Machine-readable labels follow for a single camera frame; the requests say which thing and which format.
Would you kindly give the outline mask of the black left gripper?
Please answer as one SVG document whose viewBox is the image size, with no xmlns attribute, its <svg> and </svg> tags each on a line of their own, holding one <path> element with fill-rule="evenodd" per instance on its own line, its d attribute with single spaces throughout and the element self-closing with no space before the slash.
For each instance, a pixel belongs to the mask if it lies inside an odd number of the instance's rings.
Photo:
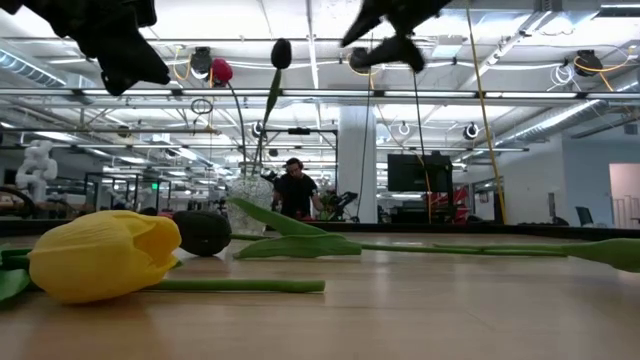
<svg viewBox="0 0 640 360">
<path fill-rule="evenodd" d="M 53 32 L 99 56 L 105 89 L 119 96 L 136 82 L 168 84 L 169 69 L 139 32 L 157 22 L 154 0 L 23 0 Z"/>
</svg>

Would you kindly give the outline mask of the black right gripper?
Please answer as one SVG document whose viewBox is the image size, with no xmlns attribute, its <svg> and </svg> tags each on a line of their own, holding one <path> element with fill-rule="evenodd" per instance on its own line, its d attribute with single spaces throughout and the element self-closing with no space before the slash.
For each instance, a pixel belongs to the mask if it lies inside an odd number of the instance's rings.
<svg viewBox="0 0 640 360">
<path fill-rule="evenodd" d="M 450 0 L 372 0 L 366 1 L 343 38 L 342 46 L 348 46 L 374 29 L 386 19 L 397 33 L 409 33 L 431 17 L 438 16 Z M 425 59 L 421 51 L 406 36 L 385 38 L 380 45 L 368 51 L 355 48 L 355 69 L 368 70 L 372 66 L 401 62 L 414 72 L 421 72 Z"/>
</svg>

